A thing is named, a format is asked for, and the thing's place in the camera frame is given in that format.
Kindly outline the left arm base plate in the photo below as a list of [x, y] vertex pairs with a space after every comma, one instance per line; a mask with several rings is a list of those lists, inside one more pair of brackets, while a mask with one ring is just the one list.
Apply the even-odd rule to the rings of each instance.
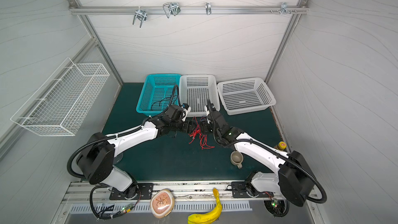
[[133, 183], [127, 190], [111, 190], [110, 200], [150, 200], [153, 192], [153, 183]]

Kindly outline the white perforated basket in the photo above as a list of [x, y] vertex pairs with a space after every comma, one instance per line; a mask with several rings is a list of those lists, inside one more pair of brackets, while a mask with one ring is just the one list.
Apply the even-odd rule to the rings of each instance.
[[271, 90], [259, 77], [220, 82], [217, 89], [230, 116], [263, 111], [276, 104]]
[[220, 111], [220, 100], [214, 75], [181, 76], [179, 96], [181, 103], [188, 104], [191, 107], [191, 111], [187, 115], [188, 118], [206, 116], [207, 100], [210, 100], [214, 108]]

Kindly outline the olive ceramic cup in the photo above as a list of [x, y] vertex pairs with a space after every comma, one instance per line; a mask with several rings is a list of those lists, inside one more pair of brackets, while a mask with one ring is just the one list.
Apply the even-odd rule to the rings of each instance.
[[241, 169], [243, 167], [242, 165], [243, 160], [244, 157], [242, 153], [240, 153], [239, 151], [233, 151], [230, 155], [230, 162], [238, 169]]

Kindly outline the white perforated basket middle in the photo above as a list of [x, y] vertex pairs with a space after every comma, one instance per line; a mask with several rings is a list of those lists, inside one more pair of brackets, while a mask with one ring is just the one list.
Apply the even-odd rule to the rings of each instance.
[[210, 100], [214, 108], [220, 111], [220, 100], [214, 75], [181, 76], [179, 96], [181, 103], [188, 104], [191, 107], [191, 111], [187, 115], [188, 118], [206, 116], [207, 100]]

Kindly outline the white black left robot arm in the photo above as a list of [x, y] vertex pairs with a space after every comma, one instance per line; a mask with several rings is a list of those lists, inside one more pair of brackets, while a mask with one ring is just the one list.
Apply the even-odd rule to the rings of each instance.
[[114, 158], [143, 142], [154, 140], [170, 132], [190, 133], [194, 127], [186, 117], [191, 112], [188, 104], [170, 105], [160, 114], [148, 117], [143, 124], [110, 135], [96, 133], [90, 141], [71, 156], [76, 160], [83, 178], [90, 184], [104, 184], [132, 198], [137, 191], [136, 180], [114, 166]]

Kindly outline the white perforated basket right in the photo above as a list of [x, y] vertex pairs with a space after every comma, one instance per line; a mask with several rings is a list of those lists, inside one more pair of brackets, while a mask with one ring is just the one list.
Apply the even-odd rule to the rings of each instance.
[[220, 82], [217, 89], [230, 116], [263, 111], [276, 104], [271, 90], [259, 77]]

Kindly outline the metal clamp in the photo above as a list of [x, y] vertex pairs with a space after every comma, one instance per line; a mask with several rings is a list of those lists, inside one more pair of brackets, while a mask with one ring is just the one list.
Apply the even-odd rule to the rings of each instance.
[[181, 12], [180, 6], [177, 2], [165, 3], [162, 8], [167, 18], [170, 18], [171, 15], [177, 16]]
[[278, 13], [279, 15], [292, 15], [297, 13], [296, 10], [290, 9], [286, 2], [283, 2], [278, 10], [270, 10], [270, 13]]
[[211, 15], [211, 4], [210, 2], [205, 3], [205, 11], [207, 15]]
[[146, 20], [147, 20], [146, 12], [144, 10], [138, 9], [135, 11], [132, 24], [134, 25], [135, 23], [139, 22], [141, 28]]

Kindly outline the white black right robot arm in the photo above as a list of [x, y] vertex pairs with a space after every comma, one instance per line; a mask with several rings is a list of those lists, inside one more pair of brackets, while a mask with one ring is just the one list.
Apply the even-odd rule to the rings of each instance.
[[324, 202], [324, 191], [320, 199], [310, 196], [314, 187], [320, 188], [320, 183], [301, 153], [280, 151], [257, 141], [242, 129], [230, 126], [219, 111], [207, 111], [206, 119], [216, 144], [252, 157], [275, 174], [272, 182], [261, 179], [258, 172], [249, 176], [249, 185], [256, 191], [275, 189], [296, 206], [303, 206], [306, 201]]

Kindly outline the round wooden toy face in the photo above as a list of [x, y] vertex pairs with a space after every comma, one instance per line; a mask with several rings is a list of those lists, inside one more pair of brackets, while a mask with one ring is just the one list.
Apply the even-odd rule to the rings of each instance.
[[151, 198], [150, 209], [155, 218], [161, 219], [172, 212], [175, 198], [168, 189], [160, 190]]

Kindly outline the aluminium overhead rail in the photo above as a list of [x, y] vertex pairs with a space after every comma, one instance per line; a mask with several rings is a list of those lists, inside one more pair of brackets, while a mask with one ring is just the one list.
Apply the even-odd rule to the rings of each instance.
[[[288, 6], [290, 9], [297, 11], [296, 14], [307, 14], [308, 7]], [[214, 6], [211, 5], [212, 15], [270, 15], [270, 10], [278, 10], [280, 6]], [[77, 7], [70, 8], [69, 11], [73, 15], [134, 15], [135, 11], [141, 9], [147, 15], [165, 15], [162, 6], [147, 7]], [[205, 6], [180, 6], [181, 15], [207, 15]]]

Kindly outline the teal perforated basket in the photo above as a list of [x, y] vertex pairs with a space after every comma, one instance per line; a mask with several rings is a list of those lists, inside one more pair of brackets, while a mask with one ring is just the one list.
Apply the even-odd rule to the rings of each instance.
[[175, 85], [179, 86], [179, 74], [151, 74], [143, 85], [136, 111], [146, 116], [154, 116], [165, 110]]

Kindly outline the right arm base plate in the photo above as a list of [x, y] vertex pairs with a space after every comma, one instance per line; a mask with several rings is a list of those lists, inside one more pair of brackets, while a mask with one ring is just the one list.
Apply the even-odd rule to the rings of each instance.
[[259, 192], [254, 186], [250, 186], [249, 183], [245, 183], [243, 181], [233, 181], [227, 185], [226, 191], [230, 191], [232, 193], [232, 197], [235, 199], [243, 199], [243, 198], [273, 198], [273, 192]]

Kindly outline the yellow red capped bottle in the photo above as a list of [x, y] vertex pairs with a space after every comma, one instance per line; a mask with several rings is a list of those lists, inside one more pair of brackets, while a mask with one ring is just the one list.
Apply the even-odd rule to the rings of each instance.
[[280, 150], [280, 151], [286, 151], [287, 144], [285, 142], [281, 141], [274, 148], [277, 150]]

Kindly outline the yellow banana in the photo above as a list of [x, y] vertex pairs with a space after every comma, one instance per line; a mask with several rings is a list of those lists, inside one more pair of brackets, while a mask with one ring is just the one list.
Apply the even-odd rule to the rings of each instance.
[[220, 217], [223, 208], [220, 201], [219, 191], [214, 188], [212, 192], [216, 199], [216, 206], [214, 209], [205, 214], [192, 214], [188, 216], [188, 224], [212, 224]]

